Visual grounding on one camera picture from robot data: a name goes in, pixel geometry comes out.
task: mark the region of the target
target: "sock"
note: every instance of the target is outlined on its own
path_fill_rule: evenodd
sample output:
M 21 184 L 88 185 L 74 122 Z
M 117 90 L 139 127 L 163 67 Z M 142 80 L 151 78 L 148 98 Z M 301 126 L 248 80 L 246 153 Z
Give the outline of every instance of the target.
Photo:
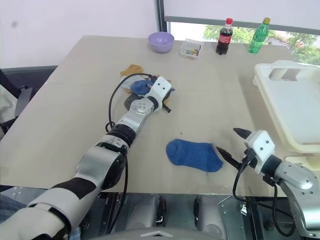
M 132 83 L 130 90 L 137 95 L 145 95 L 150 91 L 150 89 L 147 87 L 147 84 L 152 86 L 154 83 L 150 80 L 135 81 Z
M 175 139 L 168 143 L 165 151 L 169 160 L 176 166 L 187 166 L 213 173 L 223 165 L 211 143 Z

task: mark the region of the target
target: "table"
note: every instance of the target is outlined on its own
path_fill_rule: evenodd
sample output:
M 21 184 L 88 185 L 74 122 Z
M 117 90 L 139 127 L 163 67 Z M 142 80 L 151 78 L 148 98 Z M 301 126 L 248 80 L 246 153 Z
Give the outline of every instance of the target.
M 264 45 L 254 55 L 245 44 L 231 44 L 227 55 L 220 56 L 216 43 L 206 42 L 199 59 L 191 60 L 179 56 L 181 41 L 166 54 L 153 52 L 147 43 L 140 38 L 84 36 L 0 142 L 0 183 L 50 188 L 72 178 L 81 157 L 105 134 L 110 95 L 130 64 L 172 80 L 176 91 L 167 104 L 171 113 L 150 115 L 129 150 L 128 192 L 232 193 L 236 169 L 226 162 L 215 173 L 174 166 L 165 147 L 176 138 L 213 143 L 240 161 L 244 141 L 232 128 L 264 129 L 278 157 L 297 155 L 282 146 L 259 89 L 252 85 L 255 64 L 292 60 L 288 49 Z M 127 111 L 127 96 L 120 91 L 115 98 L 115 122 Z M 123 175 L 109 191 L 122 192 Z M 273 189 L 246 169 L 238 194 L 272 196 Z

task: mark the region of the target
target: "red bottle cap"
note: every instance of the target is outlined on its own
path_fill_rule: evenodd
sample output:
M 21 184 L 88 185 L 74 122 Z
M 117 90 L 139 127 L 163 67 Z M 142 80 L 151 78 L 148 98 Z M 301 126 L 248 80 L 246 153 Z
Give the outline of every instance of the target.
M 226 20 L 225 20 L 225 23 L 228 24 L 228 25 L 231 25 L 233 22 L 233 19 L 228 17 Z

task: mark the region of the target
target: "window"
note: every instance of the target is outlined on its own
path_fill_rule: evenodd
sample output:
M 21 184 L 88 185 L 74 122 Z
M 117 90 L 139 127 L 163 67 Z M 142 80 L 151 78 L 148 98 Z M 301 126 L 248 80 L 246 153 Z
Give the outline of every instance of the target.
M 222 26 L 185 22 L 169 22 L 169 31 L 176 40 L 193 39 L 217 42 Z M 254 28 L 234 27 L 232 43 L 249 44 Z M 269 30 L 265 44 L 285 46 L 298 63 L 320 65 L 320 36 L 299 32 Z

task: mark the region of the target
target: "yellow bottle cap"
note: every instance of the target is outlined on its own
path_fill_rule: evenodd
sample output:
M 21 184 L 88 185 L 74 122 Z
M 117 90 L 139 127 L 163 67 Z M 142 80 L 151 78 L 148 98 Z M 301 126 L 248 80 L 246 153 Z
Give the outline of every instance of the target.
M 265 18 L 263 19 L 263 23 L 264 23 L 264 24 L 269 24 L 270 21 L 271 21 L 271 19 L 270 19 L 269 17 L 265 17 Z

